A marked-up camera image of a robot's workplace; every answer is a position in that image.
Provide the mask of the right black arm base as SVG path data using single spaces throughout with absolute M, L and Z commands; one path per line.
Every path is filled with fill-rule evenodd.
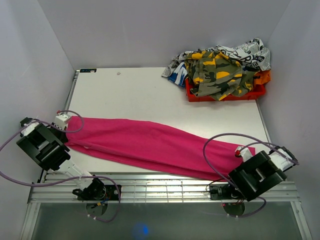
M 229 183 L 209 184 L 207 191 L 211 200 L 246 200 L 244 195 Z

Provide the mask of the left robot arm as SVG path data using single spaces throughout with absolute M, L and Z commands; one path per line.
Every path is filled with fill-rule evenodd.
M 51 127 L 26 117 L 20 121 L 26 128 L 20 132 L 21 139 L 16 144 L 43 170 L 75 177 L 77 188 L 72 193 L 78 200 L 104 200 L 107 194 L 104 183 L 98 178 L 86 178 L 91 174 L 73 162 L 65 145 L 68 140 L 64 131 L 70 120 L 68 114 L 57 115 Z

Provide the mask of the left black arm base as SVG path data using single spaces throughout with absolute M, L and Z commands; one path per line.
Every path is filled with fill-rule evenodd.
M 75 195 L 79 201 L 117 201 L 122 187 L 121 185 L 117 186 L 119 190 L 117 190 L 114 185 L 89 186 L 83 190 L 76 188 L 72 191 L 72 194 Z

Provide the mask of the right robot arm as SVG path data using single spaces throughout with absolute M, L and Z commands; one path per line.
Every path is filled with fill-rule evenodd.
M 239 146 L 235 156 L 242 158 L 243 163 L 228 174 L 232 182 L 226 185 L 225 191 L 232 199 L 243 195 L 248 202 L 286 180 L 285 171 L 298 164 L 296 157 L 284 146 L 276 146 L 268 153 L 262 150 L 255 155 L 247 147 Z

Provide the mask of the pink trousers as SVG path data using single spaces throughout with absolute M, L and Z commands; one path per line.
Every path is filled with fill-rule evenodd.
M 234 143 L 206 139 L 151 121 L 71 117 L 66 145 L 98 159 L 203 180 L 219 180 L 243 163 Z

